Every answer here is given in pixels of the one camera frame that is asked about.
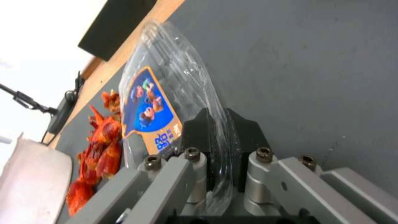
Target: wooden table edge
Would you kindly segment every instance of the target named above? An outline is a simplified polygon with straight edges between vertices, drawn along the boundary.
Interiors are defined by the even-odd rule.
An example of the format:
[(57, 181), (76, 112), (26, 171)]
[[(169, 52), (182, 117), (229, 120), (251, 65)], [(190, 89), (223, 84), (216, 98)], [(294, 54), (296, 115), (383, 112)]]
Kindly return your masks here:
[[(98, 57), (93, 57), (82, 72), (82, 76), (86, 79), (76, 102), (76, 105), (66, 121), (62, 130), (55, 136), (49, 144), (50, 148), (57, 147), (62, 131), (66, 125), (82, 110), (82, 108), (93, 98), (93, 96), (112, 78), (112, 76), (123, 66), (134, 51), (143, 25), (149, 20), (157, 22), (166, 21), (184, 2), (184, 0), (158, 0), (154, 7), (148, 12), (139, 25), (133, 30), (129, 37), (123, 42), (115, 54), (108, 62)], [(44, 143), (49, 142), (54, 137), (53, 134), (47, 133)]]

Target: blue label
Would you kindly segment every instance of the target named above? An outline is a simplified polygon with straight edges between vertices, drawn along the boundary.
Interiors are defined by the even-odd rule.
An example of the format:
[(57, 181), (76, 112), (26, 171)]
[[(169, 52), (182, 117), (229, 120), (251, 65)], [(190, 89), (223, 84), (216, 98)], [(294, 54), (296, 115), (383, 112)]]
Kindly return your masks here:
[(160, 130), (174, 117), (149, 69), (141, 71), (135, 77), (123, 110), (127, 135), (133, 131)]

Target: screw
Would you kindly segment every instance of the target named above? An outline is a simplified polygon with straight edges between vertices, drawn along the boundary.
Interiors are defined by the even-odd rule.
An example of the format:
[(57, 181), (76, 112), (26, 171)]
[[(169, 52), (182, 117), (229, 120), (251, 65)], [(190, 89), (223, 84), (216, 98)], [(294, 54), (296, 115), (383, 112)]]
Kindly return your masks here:
[(310, 155), (302, 155), (298, 159), (304, 166), (308, 167), (308, 169), (310, 169), (311, 171), (315, 171), (316, 160), (314, 159), (314, 157)]
[(259, 147), (256, 151), (256, 158), (258, 161), (263, 163), (272, 162), (273, 152), (267, 147)]
[(197, 162), (200, 160), (200, 151), (198, 148), (189, 147), (185, 149), (185, 158), (192, 162)]
[(145, 159), (145, 169), (157, 171), (162, 167), (162, 162), (159, 155), (149, 155)]

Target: clear plastic bottle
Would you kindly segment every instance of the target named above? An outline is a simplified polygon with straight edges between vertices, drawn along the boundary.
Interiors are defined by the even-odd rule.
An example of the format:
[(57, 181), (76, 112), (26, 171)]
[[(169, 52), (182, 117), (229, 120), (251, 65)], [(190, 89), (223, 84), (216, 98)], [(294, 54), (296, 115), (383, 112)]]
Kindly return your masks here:
[[(143, 90), (142, 87), (136, 87), (135, 83), (138, 82), (138, 76), (147, 75), (150, 77), (149, 73), (144, 74), (147, 71), (154, 76), (154, 84), (148, 84), (151, 82), (151, 78), (149, 78), (148, 82), (144, 80), (142, 84)], [(132, 112), (132, 106), (129, 106), (129, 102), (134, 101), (134, 96), (141, 97), (142, 92), (148, 94), (149, 91), (152, 91), (150, 86), (157, 85), (159, 85), (159, 92), (162, 95), (157, 99), (162, 98), (161, 100), (164, 101), (163, 105), (167, 104), (171, 108), (170, 110), (174, 117), (177, 117), (177, 120), (174, 118), (171, 120), (176, 125), (174, 125), (172, 133), (174, 138), (170, 145), (178, 141), (178, 132), (182, 129), (179, 124), (193, 119), (202, 108), (208, 108), (210, 116), (213, 118), (215, 122), (215, 133), (213, 134), (217, 140), (217, 150), (211, 151), (210, 157), (211, 162), (215, 165), (213, 167), (216, 167), (217, 170), (213, 172), (215, 174), (215, 187), (213, 191), (207, 194), (206, 213), (209, 215), (222, 215), (232, 198), (232, 164), (227, 139), (229, 136), (228, 121), (201, 58), (189, 41), (168, 22), (164, 24), (147, 23), (143, 28), (141, 39), (134, 53), (126, 63), (119, 84), (123, 119), (129, 117), (135, 119), (138, 117), (138, 109)], [(134, 88), (139, 89), (138, 94), (136, 94)], [(153, 100), (153, 108), (155, 108), (157, 103), (154, 101), (156, 97), (149, 97), (148, 103)], [(152, 120), (162, 119), (157, 113), (151, 112), (149, 111), (148, 114), (157, 116), (156, 118), (152, 116)], [(135, 127), (135, 129), (140, 129), (140, 131), (146, 128), (146, 124)], [(129, 124), (123, 124), (123, 147), (126, 166), (136, 168), (145, 155), (148, 154), (148, 151), (153, 152), (153, 149), (150, 149), (152, 142), (146, 136), (150, 134), (139, 132), (135, 129), (133, 134), (128, 135), (126, 133), (126, 130), (133, 129), (129, 127)], [(172, 150), (175, 149), (166, 147), (159, 152), (168, 154)]]

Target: black object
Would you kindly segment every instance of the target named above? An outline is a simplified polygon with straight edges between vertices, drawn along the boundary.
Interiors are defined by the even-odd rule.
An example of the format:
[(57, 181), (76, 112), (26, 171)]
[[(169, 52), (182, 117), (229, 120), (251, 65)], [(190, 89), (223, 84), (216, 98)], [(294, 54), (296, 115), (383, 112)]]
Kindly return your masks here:
[(156, 0), (108, 0), (78, 46), (108, 61), (155, 3)]
[(203, 108), (194, 119), (184, 122), (181, 133), (181, 145), (179, 151), (189, 147), (199, 149), (207, 158), (207, 191), (214, 188), (214, 168), (212, 169), (210, 152), (216, 149), (217, 143), (213, 133), (213, 119), (210, 117), (209, 110)]
[(83, 86), (83, 84), (84, 84), (84, 79), (81, 77), (79, 71), (77, 78), (75, 79), (75, 89), (68, 90), (65, 92), (64, 98), (62, 99), (61, 103), (58, 105), (57, 108), (58, 113), (51, 117), (50, 124), (47, 128), (48, 132), (56, 135), (61, 131), (62, 127), (64, 126), (66, 120), (68, 119), (70, 113), (72, 112), (76, 104), (80, 89)]
[(233, 163), (232, 179), (238, 191), (244, 192), (250, 153), (259, 147), (271, 149), (271, 146), (257, 122), (247, 120), (229, 108), (226, 111), (233, 125), (232, 133), (237, 134), (235, 138), (231, 138), (230, 142)]
[(58, 113), (51, 117), (50, 123), (47, 127), (47, 131), (52, 134), (57, 134), (64, 126), (75, 104), (76, 101), (70, 101), (66, 98), (63, 98), (61, 103), (57, 107)]
[(44, 137), (47, 132), (54, 134), (54, 137), (46, 143), (49, 145), (55, 138), (55, 136), (61, 131), (61, 128), (64, 126), (66, 120), (68, 119), (70, 113), (74, 105), (76, 104), (77, 97), (79, 95), (80, 88), (84, 84), (84, 79), (80, 76), (80, 71), (78, 72), (78, 77), (75, 79), (75, 89), (68, 90), (65, 92), (64, 98), (61, 103), (58, 105), (58, 108), (46, 107), (35, 100), (27, 96), (26, 94), (20, 91), (14, 91), (3, 84), (0, 84), (0, 89), (10, 93), (13, 95), (13, 100), (17, 103), (30, 110), (40, 110), (42, 113), (49, 113), (51, 115), (50, 123), (47, 127), (47, 131), (44, 133), (43, 138), (41, 139), (41, 143), (43, 143)]
[[(225, 110), (229, 123), (229, 147), (232, 149), (232, 175), (233, 184), (239, 192), (244, 192), (246, 174), (250, 153), (259, 147), (270, 148), (260, 126), (257, 122), (247, 120), (231, 109)], [(196, 147), (207, 157), (207, 190), (214, 187), (214, 160), (211, 160), (211, 151), (217, 151), (217, 140), (214, 135), (214, 120), (207, 108), (202, 109), (198, 115), (184, 122), (179, 153), (188, 147)]]
[(313, 216), (173, 216), (166, 224), (319, 224)]
[(58, 112), (57, 109), (54, 109), (52, 107), (43, 106), (43, 105), (39, 104), (38, 102), (36, 102), (35, 100), (33, 100), (32, 98), (30, 98), (29, 96), (27, 96), (26, 94), (24, 94), (23, 92), (14, 91), (14, 90), (6, 87), (3, 84), (0, 84), (0, 89), (11, 94), (13, 96), (12, 99), (15, 100), (17, 103), (19, 103), (26, 109), (40, 110), (43, 113), (50, 113), (52, 115), (54, 115)]

